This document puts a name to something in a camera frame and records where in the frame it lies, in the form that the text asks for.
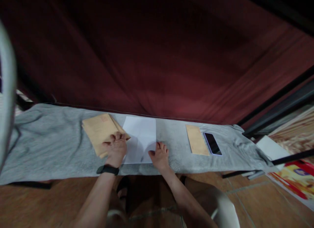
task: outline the white paper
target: white paper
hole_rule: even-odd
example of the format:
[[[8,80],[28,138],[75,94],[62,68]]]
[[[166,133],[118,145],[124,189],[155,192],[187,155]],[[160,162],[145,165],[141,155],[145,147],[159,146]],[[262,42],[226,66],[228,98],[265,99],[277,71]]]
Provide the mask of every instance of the white paper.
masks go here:
[[[156,149],[156,119],[127,116],[123,129],[131,139],[122,164],[152,163],[148,151]]]

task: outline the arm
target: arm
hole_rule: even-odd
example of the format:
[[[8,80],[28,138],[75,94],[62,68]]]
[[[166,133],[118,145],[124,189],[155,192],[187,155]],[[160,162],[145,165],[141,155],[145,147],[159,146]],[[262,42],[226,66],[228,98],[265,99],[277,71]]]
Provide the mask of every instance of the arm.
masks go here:
[[[127,152],[125,135],[116,132],[110,136],[110,142],[104,142],[103,146],[108,152],[105,165],[120,167]],[[105,172],[98,177],[74,221],[74,227],[105,227],[114,181],[115,175],[112,173]]]
[[[186,225],[188,227],[217,227],[208,213],[195,200],[193,195],[170,168],[167,146],[158,142],[156,144],[156,151],[149,151],[148,153],[153,165],[158,169],[169,185]]]

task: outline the smartphone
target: smartphone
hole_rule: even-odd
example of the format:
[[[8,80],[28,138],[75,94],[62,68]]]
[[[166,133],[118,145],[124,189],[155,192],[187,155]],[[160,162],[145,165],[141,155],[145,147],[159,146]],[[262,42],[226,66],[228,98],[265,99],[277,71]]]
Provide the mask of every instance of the smartphone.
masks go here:
[[[222,156],[222,153],[218,147],[218,144],[212,134],[204,133],[205,139],[207,141],[208,148],[212,154]]]

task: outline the left hand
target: left hand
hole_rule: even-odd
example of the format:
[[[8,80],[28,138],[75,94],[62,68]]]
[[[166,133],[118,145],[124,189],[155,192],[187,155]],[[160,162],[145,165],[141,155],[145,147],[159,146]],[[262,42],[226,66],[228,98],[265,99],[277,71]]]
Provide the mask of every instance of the left hand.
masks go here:
[[[117,131],[114,135],[110,136],[110,142],[103,142],[102,145],[108,152],[108,158],[105,165],[119,168],[127,153],[125,134],[121,135],[121,133]]]

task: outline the gray cloth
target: gray cloth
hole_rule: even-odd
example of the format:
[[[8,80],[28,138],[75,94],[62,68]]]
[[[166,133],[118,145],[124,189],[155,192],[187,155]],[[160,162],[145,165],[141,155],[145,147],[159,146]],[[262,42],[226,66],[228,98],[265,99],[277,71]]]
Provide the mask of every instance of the gray cloth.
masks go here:
[[[86,109],[37,104],[17,116],[0,184],[97,176],[106,158],[96,156],[82,120],[103,114]],[[123,126],[127,114],[110,113]],[[223,156],[192,154],[185,124],[212,133]],[[169,148],[169,164],[178,173],[254,170],[267,167],[261,150],[242,128],[156,119],[157,141]],[[158,175],[152,164],[122,165],[120,175]]]

